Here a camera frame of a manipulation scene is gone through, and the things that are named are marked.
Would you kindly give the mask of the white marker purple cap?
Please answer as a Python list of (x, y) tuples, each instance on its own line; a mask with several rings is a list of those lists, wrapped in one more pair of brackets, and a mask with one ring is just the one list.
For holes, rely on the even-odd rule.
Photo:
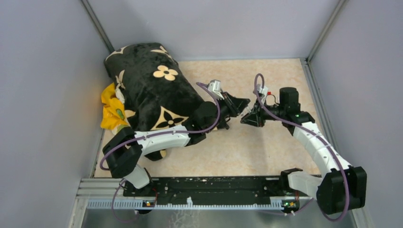
[(251, 112), (251, 109), (250, 109), (249, 107), (246, 107), (246, 108), (243, 110), (242, 114), (243, 114), (243, 115), (246, 115), (246, 114), (249, 114), (250, 112)]

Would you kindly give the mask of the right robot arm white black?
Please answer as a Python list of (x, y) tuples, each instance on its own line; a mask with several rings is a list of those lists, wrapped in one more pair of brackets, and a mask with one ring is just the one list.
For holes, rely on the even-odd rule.
[(257, 85), (254, 94), (257, 100), (240, 122), (263, 127), (267, 120), (281, 121), (320, 171), (321, 176), (316, 177), (300, 168), (284, 170), (280, 174), (279, 191), (285, 196), (299, 191), (312, 197), (326, 215), (364, 207), (366, 171), (345, 160), (321, 133), (313, 116), (301, 110), (297, 89), (281, 88), (280, 102), (273, 105), (266, 104), (269, 95), (266, 86)]

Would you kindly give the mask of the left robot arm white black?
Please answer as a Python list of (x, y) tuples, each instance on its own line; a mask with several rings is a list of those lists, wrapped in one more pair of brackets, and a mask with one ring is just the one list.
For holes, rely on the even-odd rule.
[(104, 147), (100, 168), (110, 171), (113, 178), (131, 183), (140, 196), (149, 195), (153, 188), (151, 177), (138, 164), (141, 157), (164, 149), (196, 145), (220, 124), (240, 116), (250, 103), (248, 98), (237, 98), (227, 92), (208, 92), (208, 95), (213, 102), (203, 102), (180, 125), (147, 132), (122, 130), (112, 140), (114, 147)]

